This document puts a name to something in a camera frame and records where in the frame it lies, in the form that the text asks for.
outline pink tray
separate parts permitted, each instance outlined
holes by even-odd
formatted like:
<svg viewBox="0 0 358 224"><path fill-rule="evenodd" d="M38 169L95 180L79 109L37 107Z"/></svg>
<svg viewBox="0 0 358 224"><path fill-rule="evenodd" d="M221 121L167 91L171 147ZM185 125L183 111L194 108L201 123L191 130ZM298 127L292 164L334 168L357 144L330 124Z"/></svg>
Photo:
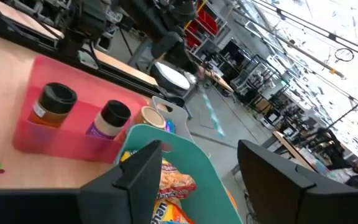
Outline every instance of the pink tray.
<svg viewBox="0 0 358 224"><path fill-rule="evenodd" d="M69 86L78 97L75 106L58 129L27 120L42 88L50 82ZM48 57L38 56L32 67L13 145L22 152L111 163L122 143L85 134L108 100L119 100L131 110L131 118L123 130L128 127L140 108L147 105L143 97L123 87Z"/></svg>

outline jar label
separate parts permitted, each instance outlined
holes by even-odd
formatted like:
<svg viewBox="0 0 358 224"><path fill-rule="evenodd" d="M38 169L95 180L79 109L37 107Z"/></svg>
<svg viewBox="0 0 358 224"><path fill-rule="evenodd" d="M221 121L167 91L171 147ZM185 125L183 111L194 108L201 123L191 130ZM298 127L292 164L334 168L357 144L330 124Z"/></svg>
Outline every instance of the jar label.
<svg viewBox="0 0 358 224"><path fill-rule="evenodd" d="M35 114L40 118L42 118L46 113L46 111L39 105L38 102L34 103L33 110Z"/></svg>
<svg viewBox="0 0 358 224"><path fill-rule="evenodd" d="M95 126L94 122L92 122L91 126L88 128L88 130L86 131L86 134L96 136L99 138L103 138L103 139L114 139L116 137L116 136L110 136L110 135L107 135L107 134L104 134L103 132L101 132Z"/></svg>

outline teal basket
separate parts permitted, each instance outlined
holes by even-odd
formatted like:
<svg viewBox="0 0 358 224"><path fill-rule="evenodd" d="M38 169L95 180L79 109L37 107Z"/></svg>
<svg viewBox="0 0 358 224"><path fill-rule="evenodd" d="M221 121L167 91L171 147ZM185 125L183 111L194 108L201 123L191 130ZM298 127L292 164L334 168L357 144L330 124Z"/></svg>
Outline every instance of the teal basket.
<svg viewBox="0 0 358 224"><path fill-rule="evenodd" d="M211 161L198 146L182 137L138 124L129 131L115 164L124 151L138 151L153 140L163 141L163 149L170 150L164 151L163 157L182 174L191 175L196 182L197 189L181 200L190 219L207 224L242 223Z"/></svg>

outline black lid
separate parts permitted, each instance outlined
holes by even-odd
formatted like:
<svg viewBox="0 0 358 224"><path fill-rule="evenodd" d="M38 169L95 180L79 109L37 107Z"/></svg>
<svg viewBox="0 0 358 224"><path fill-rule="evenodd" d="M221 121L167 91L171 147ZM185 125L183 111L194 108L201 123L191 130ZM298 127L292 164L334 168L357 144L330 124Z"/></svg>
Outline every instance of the black lid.
<svg viewBox="0 0 358 224"><path fill-rule="evenodd" d="M39 98L43 108L56 114L70 112L76 101L76 93L61 83L46 84Z"/></svg>
<svg viewBox="0 0 358 224"><path fill-rule="evenodd" d="M100 114L107 123L114 127L122 127L131 117L130 109L117 100L109 100Z"/></svg>

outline purple label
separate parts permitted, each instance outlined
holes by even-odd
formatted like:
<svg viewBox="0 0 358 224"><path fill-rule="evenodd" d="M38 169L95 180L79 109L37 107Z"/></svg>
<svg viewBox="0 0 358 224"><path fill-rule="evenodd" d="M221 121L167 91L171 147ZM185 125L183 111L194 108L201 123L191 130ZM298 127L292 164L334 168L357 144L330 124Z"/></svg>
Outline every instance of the purple label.
<svg viewBox="0 0 358 224"><path fill-rule="evenodd" d="M99 131L98 128L94 125L94 122L92 122L91 126L88 128L86 134L96 136L99 138L104 138L104 139L114 139L116 137L116 136L109 136Z"/></svg>

